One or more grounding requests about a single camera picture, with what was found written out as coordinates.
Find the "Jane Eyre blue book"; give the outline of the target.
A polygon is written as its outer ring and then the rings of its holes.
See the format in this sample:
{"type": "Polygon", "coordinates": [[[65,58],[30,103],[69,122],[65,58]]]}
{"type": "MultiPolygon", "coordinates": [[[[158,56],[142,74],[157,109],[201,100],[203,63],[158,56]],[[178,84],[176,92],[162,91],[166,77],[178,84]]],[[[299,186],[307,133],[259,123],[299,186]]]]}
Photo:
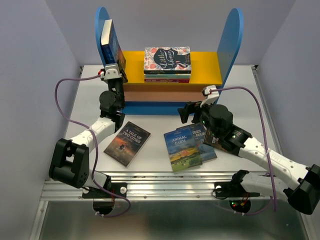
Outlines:
{"type": "Polygon", "coordinates": [[[124,70],[126,69],[126,58],[120,47],[114,22],[112,19],[108,19],[104,22],[100,44],[103,56],[103,65],[114,64],[121,62],[124,70]]]}

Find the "Animal Farm blue book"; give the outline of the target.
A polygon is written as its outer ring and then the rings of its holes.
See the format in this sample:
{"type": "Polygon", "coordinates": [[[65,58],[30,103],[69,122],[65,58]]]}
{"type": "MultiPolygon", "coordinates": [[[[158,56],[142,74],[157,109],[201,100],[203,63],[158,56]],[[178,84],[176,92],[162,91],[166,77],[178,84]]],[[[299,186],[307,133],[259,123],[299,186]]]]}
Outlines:
{"type": "Polygon", "coordinates": [[[202,159],[190,128],[179,128],[164,134],[170,165],[173,172],[202,165],[202,159]]]}

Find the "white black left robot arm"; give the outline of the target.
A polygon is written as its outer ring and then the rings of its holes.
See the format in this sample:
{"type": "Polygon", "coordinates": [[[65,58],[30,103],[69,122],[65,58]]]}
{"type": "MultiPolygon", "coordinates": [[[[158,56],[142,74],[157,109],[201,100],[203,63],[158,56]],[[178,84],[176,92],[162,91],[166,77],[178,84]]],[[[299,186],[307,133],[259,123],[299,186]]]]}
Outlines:
{"type": "Polygon", "coordinates": [[[125,199],[112,190],[111,177],[90,167],[90,153],[123,125],[125,114],[124,84],[127,77],[117,63],[109,63],[95,76],[107,83],[108,89],[99,96],[99,118],[91,125],[82,124],[85,131],[71,139],[59,139],[54,147],[48,175],[74,188],[94,188],[100,197],[108,195],[125,199]]]}

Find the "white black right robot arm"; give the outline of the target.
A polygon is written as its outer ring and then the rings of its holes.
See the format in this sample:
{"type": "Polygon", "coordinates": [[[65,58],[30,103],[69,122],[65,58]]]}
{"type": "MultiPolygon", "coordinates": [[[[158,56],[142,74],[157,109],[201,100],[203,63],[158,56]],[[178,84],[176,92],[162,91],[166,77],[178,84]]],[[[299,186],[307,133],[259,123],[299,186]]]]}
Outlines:
{"type": "Polygon", "coordinates": [[[200,123],[218,139],[228,153],[247,159],[265,170],[270,176],[238,171],[229,182],[235,195],[244,192],[259,193],[287,201],[295,210],[311,215],[320,201],[320,167],[306,166],[290,160],[259,142],[246,130],[234,125],[233,114],[221,104],[187,102],[178,109],[181,122],[200,123]]]}

